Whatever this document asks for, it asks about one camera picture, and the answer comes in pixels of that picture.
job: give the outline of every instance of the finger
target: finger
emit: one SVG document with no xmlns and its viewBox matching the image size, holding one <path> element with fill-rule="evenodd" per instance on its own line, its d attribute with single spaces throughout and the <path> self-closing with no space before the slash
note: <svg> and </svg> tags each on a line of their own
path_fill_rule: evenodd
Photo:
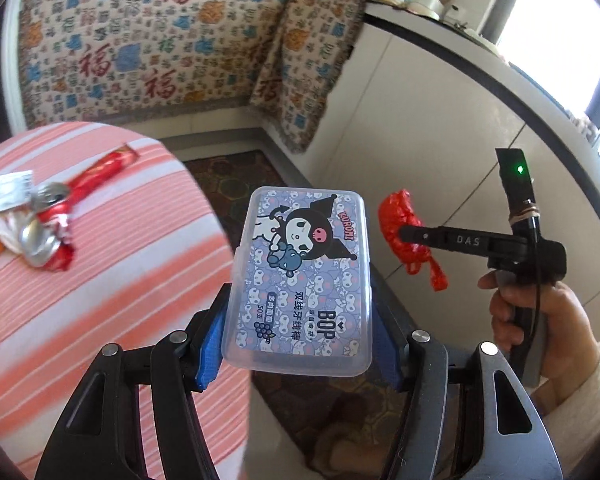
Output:
<svg viewBox="0 0 600 480">
<path fill-rule="evenodd" d="M 493 317 L 491 318 L 491 328 L 493 328 L 493 336 L 497 341 L 519 345 L 525 340 L 524 331 L 512 323 L 505 323 Z"/>
<path fill-rule="evenodd" d="M 489 313 L 493 317 L 503 322 L 511 321 L 513 319 L 513 307 L 504 301 L 499 290 L 494 292 L 493 296 L 491 297 Z"/>
<path fill-rule="evenodd" d="M 511 352 L 511 343 L 509 341 L 499 340 L 497 337 L 493 338 L 493 342 L 500 349 L 501 352 Z"/>
<path fill-rule="evenodd" d="M 504 285 L 500 287 L 500 295 L 513 306 L 522 308 L 536 307 L 536 284 L 532 285 Z M 552 297 L 555 295 L 553 285 L 540 285 L 540 308 L 548 313 L 554 306 Z"/>
<path fill-rule="evenodd" d="M 497 286 L 495 270 L 487 272 L 478 280 L 478 288 L 496 288 Z"/>
</svg>

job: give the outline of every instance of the white cabinet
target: white cabinet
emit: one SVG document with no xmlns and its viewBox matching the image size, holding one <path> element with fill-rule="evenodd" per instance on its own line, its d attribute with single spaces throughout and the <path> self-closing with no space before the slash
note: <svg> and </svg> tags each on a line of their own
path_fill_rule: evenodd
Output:
<svg viewBox="0 0 600 480">
<path fill-rule="evenodd" d="M 327 109 L 306 152 L 289 152 L 276 128 L 272 124 L 266 125 L 267 133 L 278 147 L 314 186 L 320 186 L 342 134 L 391 38 L 392 35 L 384 30 L 363 26 L 351 58 L 344 64 L 336 86 L 327 97 Z"/>
<path fill-rule="evenodd" d="M 585 303 L 600 291 L 600 220 L 584 193 L 553 152 L 525 126 L 513 143 L 525 152 L 541 211 L 542 235 L 563 243 L 567 251 L 565 282 Z M 462 205 L 449 226 L 510 233 L 506 196 L 498 168 Z M 490 291 L 478 290 L 487 271 L 486 259 L 436 251 L 449 278 L 449 288 L 433 292 L 426 276 L 407 276 L 402 270 L 388 282 L 417 323 L 445 343 L 472 348 L 490 339 Z M 600 296 L 591 302 L 600 330 Z"/>
<path fill-rule="evenodd" d="M 525 152 L 540 207 L 542 236 L 567 250 L 565 283 L 581 301 L 600 291 L 600 219 L 569 171 L 525 126 L 513 145 Z"/>
<path fill-rule="evenodd" d="M 387 276 L 399 263 L 379 230 L 380 202 L 406 188 L 424 222 L 445 222 L 496 164 L 494 148 L 509 146 L 522 126 L 469 76 L 392 37 L 316 184 L 362 195 L 371 259 Z"/>
</svg>

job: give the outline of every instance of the patterned blanket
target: patterned blanket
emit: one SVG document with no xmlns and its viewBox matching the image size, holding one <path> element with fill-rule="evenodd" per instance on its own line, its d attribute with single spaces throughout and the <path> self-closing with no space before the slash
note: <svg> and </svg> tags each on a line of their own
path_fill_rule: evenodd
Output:
<svg viewBox="0 0 600 480">
<path fill-rule="evenodd" d="M 302 152 L 362 12 L 362 0 L 24 0 L 27 125 L 120 124 L 251 102 Z"/>
</svg>

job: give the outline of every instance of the printed label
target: printed label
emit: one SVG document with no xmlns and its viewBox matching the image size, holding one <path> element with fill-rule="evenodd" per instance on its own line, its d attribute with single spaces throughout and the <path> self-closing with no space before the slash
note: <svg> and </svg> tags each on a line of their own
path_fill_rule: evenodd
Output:
<svg viewBox="0 0 600 480">
<path fill-rule="evenodd" d="M 345 192 L 289 188 L 261 197 L 238 317 L 240 348 L 358 353 L 358 209 L 357 197 Z"/>
</svg>

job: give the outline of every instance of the window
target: window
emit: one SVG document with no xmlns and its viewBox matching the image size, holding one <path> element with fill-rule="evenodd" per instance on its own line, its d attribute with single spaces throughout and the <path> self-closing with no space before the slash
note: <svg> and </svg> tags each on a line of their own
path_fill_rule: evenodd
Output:
<svg viewBox="0 0 600 480">
<path fill-rule="evenodd" d="M 595 0 L 515 0 L 498 49 L 581 116 L 600 81 L 600 7 Z"/>
</svg>

